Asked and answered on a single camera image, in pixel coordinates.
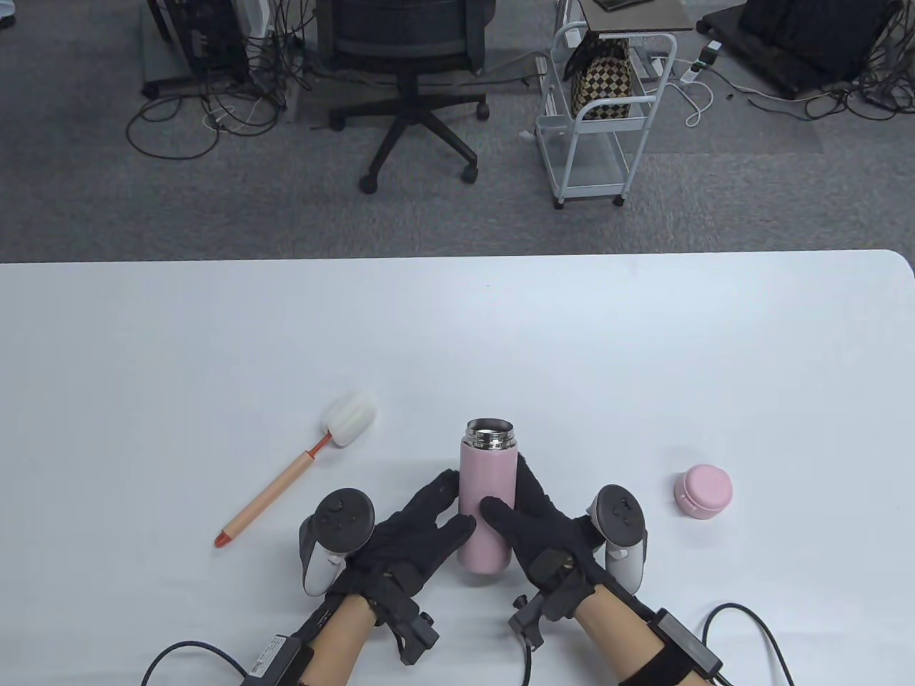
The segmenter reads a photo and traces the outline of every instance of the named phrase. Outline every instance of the label sticker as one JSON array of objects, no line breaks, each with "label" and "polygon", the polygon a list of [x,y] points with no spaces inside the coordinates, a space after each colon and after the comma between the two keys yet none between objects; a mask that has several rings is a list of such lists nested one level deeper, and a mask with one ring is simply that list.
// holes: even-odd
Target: label sticker
[{"label": "label sticker", "polygon": [[270,643],[267,644],[267,647],[264,648],[264,652],[261,653],[261,657],[257,659],[254,663],[254,666],[251,667],[251,671],[248,672],[253,677],[260,679],[270,668],[270,663],[274,661],[276,653],[280,651],[280,648],[283,647],[285,643],[284,636],[274,636]]}]

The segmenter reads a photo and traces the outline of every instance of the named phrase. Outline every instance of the wooden handle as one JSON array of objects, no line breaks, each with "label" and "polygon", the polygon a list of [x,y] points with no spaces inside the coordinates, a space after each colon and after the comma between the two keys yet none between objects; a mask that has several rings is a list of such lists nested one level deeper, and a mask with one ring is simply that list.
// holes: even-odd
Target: wooden handle
[{"label": "wooden handle", "polygon": [[305,474],[305,471],[313,464],[315,464],[315,458],[306,450],[284,469],[280,476],[271,481],[270,485],[248,504],[248,507],[235,515],[235,519],[230,521],[222,530],[230,538],[234,539],[247,529],[248,525],[256,520],[261,512],[270,507],[270,504],[279,498],[293,481]]}]

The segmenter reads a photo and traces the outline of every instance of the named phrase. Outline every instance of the white cart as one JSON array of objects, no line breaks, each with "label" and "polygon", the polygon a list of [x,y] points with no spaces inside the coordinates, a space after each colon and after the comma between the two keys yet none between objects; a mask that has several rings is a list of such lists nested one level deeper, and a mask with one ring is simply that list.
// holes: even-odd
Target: white cart
[{"label": "white cart", "polygon": [[[569,108],[568,93],[559,76],[572,49],[565,40],[567,33],[587,31],[586,21],[570,22],[556,31],[550,47],[543,80],[541,114],[534,127],[537,143],[546,164],[546,173],[553,188],[553,203],[557,209],[565,206],[567,198],[614,198],[621,207],[632,188],[639,168],[651,124],[661,105],[661,97],[670,78],[676,57],[677,41],[670,33],[601,33],[601,39],[652,39],[669,42],[665,51],[670,57],[664,64],[661,78],[652,84],[656,90],[648,93],[635,68],[632,72],[632,95],[626,98],[605,98],[585,105],[576,116]],[[604,105],[630,105],[630,115],[619,119],[586,120],[586,115]],[[641,132],[639,144],[631,162],[619,144],[617,134],[623,131]]]}]

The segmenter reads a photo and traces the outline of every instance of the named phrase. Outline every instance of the office chair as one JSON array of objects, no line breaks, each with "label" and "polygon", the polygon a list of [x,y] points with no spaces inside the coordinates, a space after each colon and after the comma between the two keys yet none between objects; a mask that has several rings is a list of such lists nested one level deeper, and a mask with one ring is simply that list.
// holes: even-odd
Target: office chair
[{"label": "office chair", "polygon": [[331,69],[392,74],[398,97],[328,111],[328,125],[342,131],[350,117],[390,116],[394,121],[359,180],[363,193],[378,190],[378,173],[407,127],[421,124],[467,160],[461,179],[477,180],[477,154],[434,110],[474,102],[477,119],[490,118],[486,95],[419,93],[419,76],[452,70],[478,73],[485,59],[485,27],[496,0],[318,0],[318,53]]}]

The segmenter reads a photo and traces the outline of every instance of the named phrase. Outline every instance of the pink water bottle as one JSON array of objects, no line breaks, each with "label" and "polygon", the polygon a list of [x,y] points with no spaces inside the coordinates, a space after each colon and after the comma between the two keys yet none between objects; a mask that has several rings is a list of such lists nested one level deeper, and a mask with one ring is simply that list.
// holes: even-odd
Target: pink water bottle
[{"label": "pink water bottle", "polygon": [[467,423],[460,444],[460,487],[457,506],[473,515],[477,528],[457,551],[457,559],[476,574],[496,574],[511,561],[511,548],[479,515],[479,502],[495,496],[514,507],[518,475],[518,442],[514,426],[503,419],[475,419]]}]

